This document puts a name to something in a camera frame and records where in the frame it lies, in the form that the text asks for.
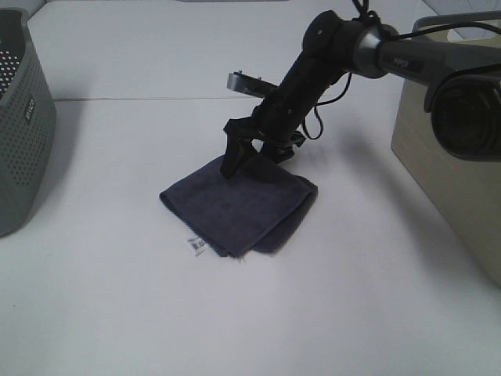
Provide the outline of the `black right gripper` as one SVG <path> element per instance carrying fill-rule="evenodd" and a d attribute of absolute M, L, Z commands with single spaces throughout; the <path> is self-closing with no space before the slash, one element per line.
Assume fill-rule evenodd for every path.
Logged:
<path fill-rule="evenodd" d="M 224 127 L 227 143 L 220 172 L 227 179 L 243 166 L 250 179 L 272 180 L 275 163 L 292 158 L 293 146 L 305 141 L 296 130 L 301 122 L 295 110 L 286 107 L 283 95 L 275 90 L 262 99 L 250 116 L 231 119 Z M 252 145 L 254 139 L 264 142 L 261 153 Z"/>

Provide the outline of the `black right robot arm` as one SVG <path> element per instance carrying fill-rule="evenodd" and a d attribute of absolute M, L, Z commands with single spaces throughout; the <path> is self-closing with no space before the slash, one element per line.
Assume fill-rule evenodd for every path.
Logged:
<path fill-rule="evenodd" d="M 245 74 L 229 76 L 229 87 L 257 96 L 249 117 L 225 126 L 227 147 L 221 171 L 232 176 L 261 152 L 280 163 L 307 138 L 305 118 L 342 76 L 382 78 L 386 74 L 424 85 L 424 111 L 432 132 L 453 157 L 466 161 L 500 159 L 500 51 L 495 47 L 429 42 L 424 31 L 399 34 L 365 7 L 343 20 L 320 13 L 308 26 L 301 53 L 279 85 Z"/>

